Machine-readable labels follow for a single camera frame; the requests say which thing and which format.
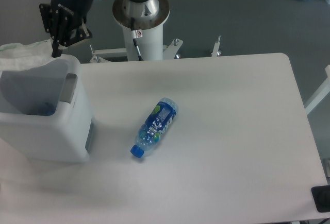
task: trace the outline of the white plastic bag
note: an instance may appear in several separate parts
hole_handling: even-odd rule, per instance
[[[50,40],[30,45],[20,43],[2,45],[0,46],[0,72],[25,71],[44,66],[55,60],[52,58],[52,52]]]

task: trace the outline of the gray floor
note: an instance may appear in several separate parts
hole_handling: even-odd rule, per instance
[[[1,0],[0,44],[33,43],[47,39],[38,4],[50,0]],[[323,0],[169,0],[170,18],[164,26],[164,43],[184,40],[182,57],[203,57],[218,35],[224,56],[285,53],[305,102],[324,81],[330,64],[330,6]],[[87,26],[94,39],[72,47],[68,53],[81,62],[94,49],[124,47],[120,27],[114,22],[113,0],[94,1]],[[320,157],[330,157],[330,96],[309,116]]]

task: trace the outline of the black object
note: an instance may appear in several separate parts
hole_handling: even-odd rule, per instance
[[[330,220],[330,218],[324,219],[323,221],[320,221],[318,224],[326,223],[328,220]]]
[[[330,212],[330,185],[316,186],[311,189],[317,210]]]
[[[85,27],[92,3],[93,0],[52,0],[51,4],[39,5],[45,31],[53,39],[52,57],[61,56],[59,45],[70,46],[92,38],[91,31]]]

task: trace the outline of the black cable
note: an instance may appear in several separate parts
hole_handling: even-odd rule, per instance
[[[324,219],[323,221],[319,222],[318,224],[323,224],[323,223],[327,222],[328,220],[330,220],[330,218]]]
[[[134,31],[134,22],[135,22],[135,19],[134,18],[131,18],[130,19],[130,30],[131,31]],[[138,46],[138,42],[135,38],[133,38],[133,43],[134,43],[134,46],[138,52],[138,58],[139,58],[139,61],[143,61],[142,59],[142,56],[141,56],[141,52],[140,52],[140,48]]]

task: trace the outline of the metal bracket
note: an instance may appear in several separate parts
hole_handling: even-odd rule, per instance
[[[211,57],[219,57],[219,56],[221,56],[221,51],[219,50],[219,47],[220,47],[220,38],[221,38],[221,35],[219,35],[218,40],[214,44]]]
[[[179,58],[179,54],[177,53],[180,47],[183,45],[183,41],[179,39],[174,39],[169,46],[163,46],[163,59],[174,59]],[[91,53],[92,58],[89,61],[90,63],[108,63],[110,61],[101,58],[103,56],[105,58],[117,58],[117,57],[127,57],[126,48],[118,48],[118,49],[106,49],[106,50],[94,50],[92,45]]]
[[[177,52],[183,45],[183,41],[179,39],[174,39],[169,47],[163,52],[163,59],[174,59],[177,58]]]
[[[307,115],[330,93],[330,65],[325,68],[327,78],[305,103]]]

